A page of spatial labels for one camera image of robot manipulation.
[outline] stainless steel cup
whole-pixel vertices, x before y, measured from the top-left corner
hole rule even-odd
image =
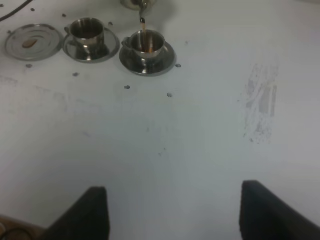
[[[126,37],[122,45],[132,51],[137,61],[143,66],[156,64],[160,53],[165,46],[165,38],[159,32],[147,30],[144,36],[142,31],[138,31],[131,37]]]
[[[81,18],[67,29],[78,49],[86,54],[96,55],[105,50],[105,26],[98,19]]]

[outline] white surface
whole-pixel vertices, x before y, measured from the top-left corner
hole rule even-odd
[[[119,0],[36,0],[0,23],[1,40],[88,16],[121,40],[140,29]],[[112,240],[239,240],[241,184],[255,179],[319,225],[320,5],[159,0],[147,23],[181,68],[143,78],[119,55],[87,65],[60,51],[28,69],[1,54],[0,212],[47,227],[105,186]]]

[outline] black cable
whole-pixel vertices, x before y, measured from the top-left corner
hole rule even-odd
[[[10,235],[14,232],[23,232],[30,238],[30,240],[34,240],[32,235],[30,234],[30,232],[28,232],[27,230],[25,230],[23,228],[13,228],[13,229],[10,229],[10,230],[2,233],[2,235],[0,236],[0,240],[4,240],[8,235]]]
[[[9,14],[3,16],[0,18],[0,22],[12,17],[13,15],[15,15],[17,12],[19,12],[20,10],[22,10],[23,8],[25,8],[29,3],[31,3],[33,0],[26,0],[25,3],[23,3],[21,6],[19,6],[17,9],[13,10],[12,12],[10,12]]]

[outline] tea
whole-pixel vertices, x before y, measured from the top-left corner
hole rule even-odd
[[[145,53],[152,53],[153,52],[153,48],[152,46],[150,46],[150,44],[148,44],[148,37],[147,37],[147,30],[146,30],[146,20],[141,17],[140,18],[140,23],[141,23],[141,27],[142,27],[142,51]]]

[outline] black object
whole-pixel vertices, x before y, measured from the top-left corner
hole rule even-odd
[[[28,4],[30,4],[33,0],[26,0],[21,6],[19,6],[18,8],[16,8],[15,10],[13,10],[12,12],[10,12],[9,14],[0,17],[0,22],[12,17],[13,15],[15,15],[17,12],[21,11],[22,9],[24,9]]]
[[[240,231],[244,240],[320,240],[317,225],[258,181],[243,182]]]
[[[109,235],[107,191],[92,187],[37,240],[108,240]]]

